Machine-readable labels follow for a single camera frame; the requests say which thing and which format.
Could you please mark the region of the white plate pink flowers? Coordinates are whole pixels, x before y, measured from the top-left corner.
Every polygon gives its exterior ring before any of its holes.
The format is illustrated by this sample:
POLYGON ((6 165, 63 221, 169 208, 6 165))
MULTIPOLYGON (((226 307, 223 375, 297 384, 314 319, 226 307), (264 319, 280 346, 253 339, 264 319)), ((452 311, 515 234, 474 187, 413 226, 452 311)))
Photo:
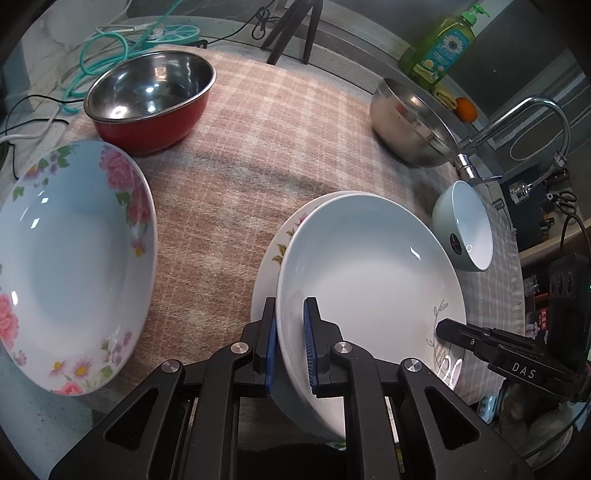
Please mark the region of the white plate pink flowers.
POLYGON ((250 302, 250 320, 252 322, 259 321, 263 316, 266 298, 276 296, 276 285, 280 276, 281 263, 283 263, 287 247, 290 245, 290 241, 294 237, 294 233, 297 232, 298 227, 322 204, 348 194, 352 194, 352 191, 332 192, 305 203, 294 214, 291 214, 279 231, 276 232, 273 240, 270 241, 269 247, 266 248, 266 253, 263 255, 263 260, 259 264, 259 271, 256 274, 256 282, 252 290, 252 302, 250 302))

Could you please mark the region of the cream rimmed white plate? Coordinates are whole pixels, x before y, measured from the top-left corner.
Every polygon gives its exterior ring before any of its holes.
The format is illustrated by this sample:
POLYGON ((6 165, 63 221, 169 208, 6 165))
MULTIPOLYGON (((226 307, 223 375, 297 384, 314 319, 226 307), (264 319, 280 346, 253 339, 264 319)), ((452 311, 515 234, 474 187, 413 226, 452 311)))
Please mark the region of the cream rimmed white plate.
POLYGON ((280 266, 276 321, 283 368, 273 400, 295 424, 318 437, 345 437, 342 399, 318 399, 308 380, 304 300, 322 319, 375 358, 423 361, 455 388, 464 351, 436 336, 437 323, 465 322, 460 283, 429 228, 384 197, 341 193, 297 227, 280 266))

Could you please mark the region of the large stainless steel bowl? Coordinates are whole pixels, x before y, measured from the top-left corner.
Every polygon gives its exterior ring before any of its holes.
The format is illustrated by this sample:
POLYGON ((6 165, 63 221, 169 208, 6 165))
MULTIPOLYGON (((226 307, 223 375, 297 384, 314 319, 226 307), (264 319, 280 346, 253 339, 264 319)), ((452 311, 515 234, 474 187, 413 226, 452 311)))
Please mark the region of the large stainless steel bowl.
POLYGON ((459 154, 458 142, 440 116, 404 84, 384 78, 370 102, 370 121, 400 160, 435 168, 459 154))

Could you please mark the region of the red steel bowl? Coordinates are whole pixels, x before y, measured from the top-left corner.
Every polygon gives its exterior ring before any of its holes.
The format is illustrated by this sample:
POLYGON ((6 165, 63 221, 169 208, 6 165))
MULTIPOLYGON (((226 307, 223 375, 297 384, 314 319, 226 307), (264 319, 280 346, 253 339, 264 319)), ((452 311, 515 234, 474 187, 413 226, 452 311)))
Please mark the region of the red steel bowl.
POLYGON ((215 81, 214 66, 196 53, 150 51, 103 73, 83 109, 103 141, 128 154, 150 154, 191 132, 215 81))

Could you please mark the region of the small white green bowl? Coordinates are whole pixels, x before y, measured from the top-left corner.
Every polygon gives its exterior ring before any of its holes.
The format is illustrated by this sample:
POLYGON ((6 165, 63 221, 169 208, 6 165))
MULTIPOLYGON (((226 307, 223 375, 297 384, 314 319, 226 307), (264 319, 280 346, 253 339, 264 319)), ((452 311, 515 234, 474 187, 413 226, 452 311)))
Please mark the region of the small white green bowl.
POLYGON ((486 271, 493 259, 490 221, 478 193, 464 181, 453 183, 436 201, 431 230, 456 269, 486 271))

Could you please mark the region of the steel faucet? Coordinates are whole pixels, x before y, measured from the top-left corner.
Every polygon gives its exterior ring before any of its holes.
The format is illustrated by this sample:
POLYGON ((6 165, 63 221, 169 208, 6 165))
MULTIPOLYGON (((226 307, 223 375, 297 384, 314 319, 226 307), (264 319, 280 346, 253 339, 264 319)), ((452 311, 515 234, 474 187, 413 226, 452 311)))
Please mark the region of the steel faucet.
POLYGON ((570 124, 563 109, 550 98, 541 96, 527 97, 481 131, 462 140, 458 145, 459 153, 455 157, 450 158, 450 163, 456 169, 459 178, 468 182, 472 186, 501 181, 503 176, 482 177, 478 173, 476 167, 472 164, 470 156, 475 154, 482 144, 492 139, 504 128, 515 123, 520 115, 525 114, 528 110, 539 108, 549 109, 560 118, 563 127, 563 140, 561 147, 554 154, 553 162, 543 175, 529 184, 521 181, 514 183, 509 187, 511 200, 516 205, 525 202, 529 198, 530 193, 538 185, 543 183, 556 170, 562 169, 567 163, 567 153, 572 140, 570 124))

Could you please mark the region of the plaid tablecloth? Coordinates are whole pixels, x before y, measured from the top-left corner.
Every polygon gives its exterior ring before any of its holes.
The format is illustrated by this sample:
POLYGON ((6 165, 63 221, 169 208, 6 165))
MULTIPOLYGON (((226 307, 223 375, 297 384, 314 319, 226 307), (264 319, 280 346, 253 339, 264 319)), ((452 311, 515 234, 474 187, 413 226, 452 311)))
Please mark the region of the plaid tablecloth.
POLYGON ((204 115, 169 149, 141 157, 156 205, 158 261, 131 358, 84 397, 107 412, 168 358, 207 358, 249 322, 266 249, 305 203, 338 190, 387 197, 429 222, 455 169, 410 167, 370 128, 370 95, 253 48, 205 52, 217 72, 204 115))

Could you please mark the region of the floral deep plate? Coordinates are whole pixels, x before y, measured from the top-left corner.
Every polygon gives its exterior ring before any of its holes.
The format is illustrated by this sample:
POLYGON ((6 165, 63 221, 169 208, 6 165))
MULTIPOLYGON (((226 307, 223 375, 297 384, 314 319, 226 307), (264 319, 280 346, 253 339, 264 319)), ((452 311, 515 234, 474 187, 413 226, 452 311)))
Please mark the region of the floral deep plate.
POLYGON ((138 342, 156 261, 154 201, 134 160, 98 140, 55 148, 1 210, 2 346, 44 390, 98 390, 138 342))

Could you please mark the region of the orange fruit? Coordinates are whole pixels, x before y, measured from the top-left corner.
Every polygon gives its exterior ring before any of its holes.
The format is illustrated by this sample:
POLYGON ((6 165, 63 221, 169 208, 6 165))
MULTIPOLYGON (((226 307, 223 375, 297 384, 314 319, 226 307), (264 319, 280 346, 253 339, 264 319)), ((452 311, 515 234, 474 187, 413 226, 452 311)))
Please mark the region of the orange fruit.
POLYGON ((458 97, 456 99, 455 113, 465 123, 474 123, 478 118, 476 107, 465 97, 458 97))

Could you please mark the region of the green dish soap bottle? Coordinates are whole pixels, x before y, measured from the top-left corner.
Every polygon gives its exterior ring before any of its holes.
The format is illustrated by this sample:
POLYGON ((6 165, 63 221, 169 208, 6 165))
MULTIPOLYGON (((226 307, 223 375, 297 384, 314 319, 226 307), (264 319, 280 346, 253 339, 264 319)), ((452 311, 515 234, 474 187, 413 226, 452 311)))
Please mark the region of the green dish soap bottle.
POLYGON ((468 51, 476 35, 478 16, 491 17, 480 4, 460 15, 446 18, 418 44, 411 45, 399 60, 401 71, 425 90, 431 90, 468 51))

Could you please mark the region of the black tripod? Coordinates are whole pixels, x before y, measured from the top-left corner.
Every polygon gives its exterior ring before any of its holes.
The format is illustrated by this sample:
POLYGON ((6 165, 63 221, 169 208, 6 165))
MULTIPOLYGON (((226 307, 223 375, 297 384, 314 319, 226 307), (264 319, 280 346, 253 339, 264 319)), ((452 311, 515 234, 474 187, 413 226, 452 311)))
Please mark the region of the black tripod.
POLYGON ((273 45, 273 48, 270 49, 269 58, 266 60, 267 64, 276 65, 290 39, 294 37, 298 27, 304 21, 304 18, 308 14, 311 14, 311 19, 308 23, 308 34, 304 43, 304 54, 303 58, 301 58, 301 63, 308 65, 311 57, 311 49, 315 43, 315 33, 318 30, 318 23, 321 20, 322 7, 324 7, 324 1, 322 0, 295 0, 290 5, 290 8, 280 17, 273 31, 270 32, 260 47, 262 50, 267 50, 273 45))

